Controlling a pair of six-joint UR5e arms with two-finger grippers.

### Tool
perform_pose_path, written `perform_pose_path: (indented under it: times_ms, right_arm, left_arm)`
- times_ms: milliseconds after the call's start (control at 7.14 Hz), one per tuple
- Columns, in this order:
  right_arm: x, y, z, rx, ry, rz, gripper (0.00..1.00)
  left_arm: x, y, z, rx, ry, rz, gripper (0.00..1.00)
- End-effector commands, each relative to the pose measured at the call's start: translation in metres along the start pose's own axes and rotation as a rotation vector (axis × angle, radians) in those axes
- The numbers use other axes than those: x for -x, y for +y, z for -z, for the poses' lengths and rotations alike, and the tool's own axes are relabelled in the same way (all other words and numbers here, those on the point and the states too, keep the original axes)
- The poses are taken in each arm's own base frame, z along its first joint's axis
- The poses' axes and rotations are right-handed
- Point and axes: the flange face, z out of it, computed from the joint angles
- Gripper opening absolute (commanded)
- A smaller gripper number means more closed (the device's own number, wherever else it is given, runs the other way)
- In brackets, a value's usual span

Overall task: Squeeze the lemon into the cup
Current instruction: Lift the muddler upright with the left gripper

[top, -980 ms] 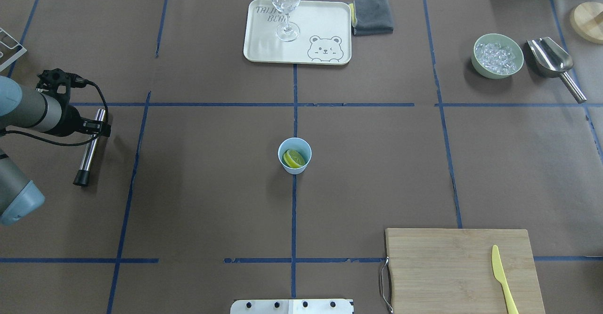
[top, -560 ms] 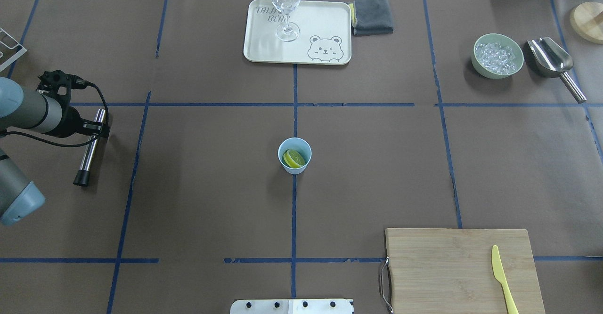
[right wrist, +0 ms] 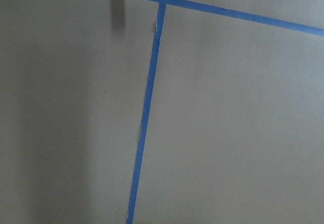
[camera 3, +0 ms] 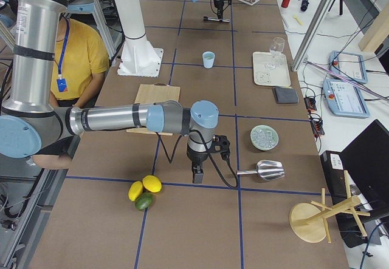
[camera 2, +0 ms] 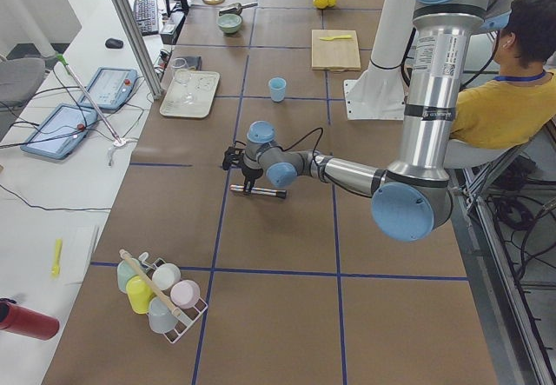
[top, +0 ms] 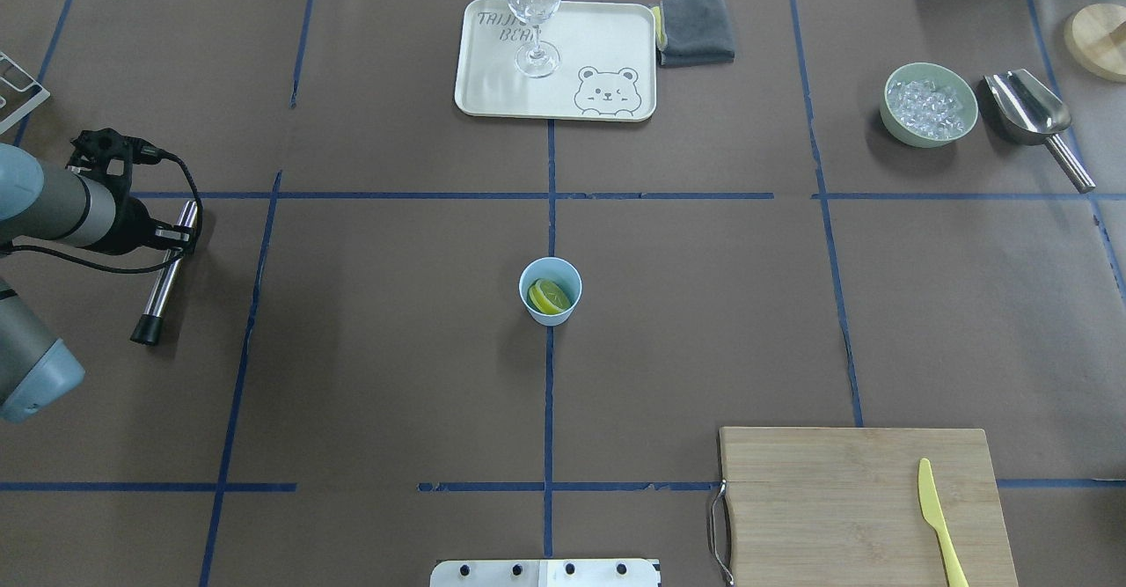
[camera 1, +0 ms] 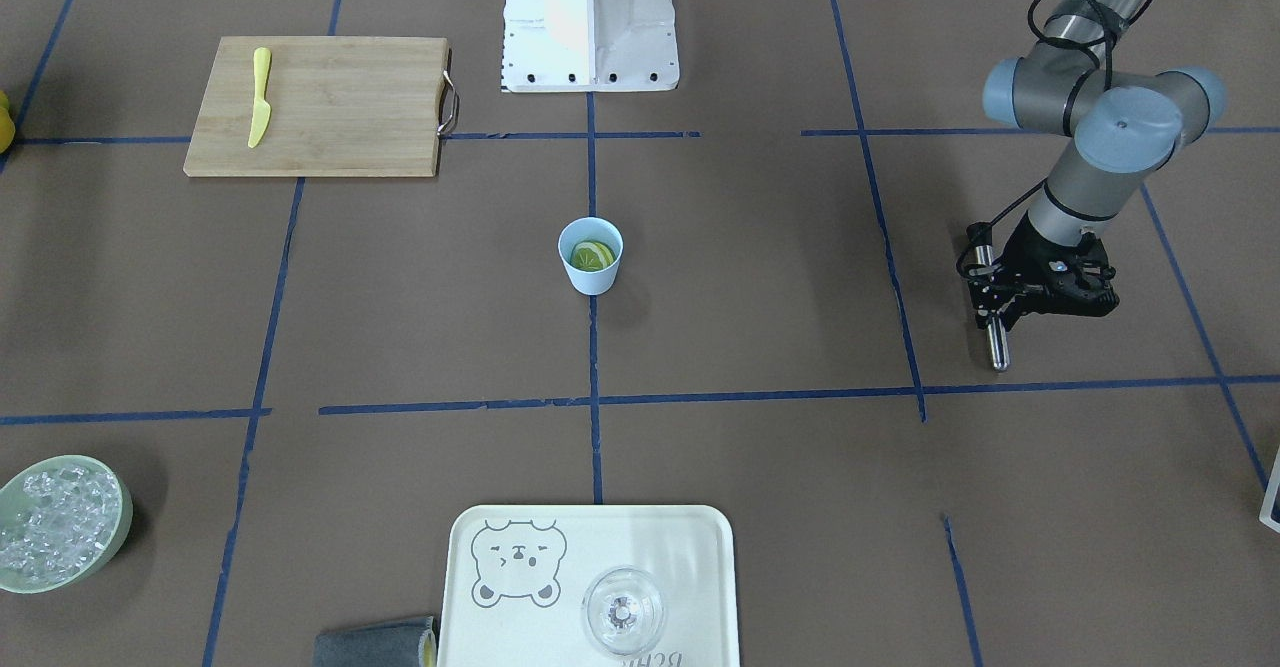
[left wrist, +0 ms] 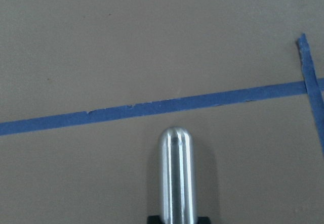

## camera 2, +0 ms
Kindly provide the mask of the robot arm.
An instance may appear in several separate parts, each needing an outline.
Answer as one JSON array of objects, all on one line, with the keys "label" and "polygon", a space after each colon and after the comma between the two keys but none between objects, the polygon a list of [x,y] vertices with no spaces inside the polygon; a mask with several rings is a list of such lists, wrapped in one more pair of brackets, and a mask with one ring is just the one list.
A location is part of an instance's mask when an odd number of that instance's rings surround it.
[{"label": "robot arm", "polygon": [[384,169],[317,151],[288,151],[274,127],[252,123],[238,163],[244,189],[266,177],[283,189],[299,176],[366,196],[386,235],[411,242],[444,224],[453,209],[448,168],[485,163],[487,153],[449,139],[470,37],[507,23],[512,0],[385,0],[371,61],[344,90],[352,119],[402,120],[400,153]]}]

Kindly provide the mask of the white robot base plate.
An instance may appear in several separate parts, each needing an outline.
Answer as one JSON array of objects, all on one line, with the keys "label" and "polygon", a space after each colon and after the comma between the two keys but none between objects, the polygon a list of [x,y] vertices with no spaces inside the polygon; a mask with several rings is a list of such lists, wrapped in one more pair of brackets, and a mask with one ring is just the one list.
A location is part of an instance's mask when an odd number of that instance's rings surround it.
[{"label": "white robot base plate", "polygon": [[367,69],[344,82],[349,120],[401,120],[404,82],[400,66],[413,30],[415,0],[385,0]]}]

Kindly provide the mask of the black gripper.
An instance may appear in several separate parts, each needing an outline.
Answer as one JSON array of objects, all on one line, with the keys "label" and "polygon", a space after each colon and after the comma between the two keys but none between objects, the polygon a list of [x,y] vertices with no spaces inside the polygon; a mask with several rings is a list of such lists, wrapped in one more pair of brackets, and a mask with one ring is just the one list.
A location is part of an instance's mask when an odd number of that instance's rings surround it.
[{"label": "black gripper", "polygon": [[242,192],[244,195],[248,196],[251,194],[251,182],[257,181],[261,178],[261,167],[257,161],[249,158],[248,154],[244,152],[243,167],[241,170],[244,176]]}]

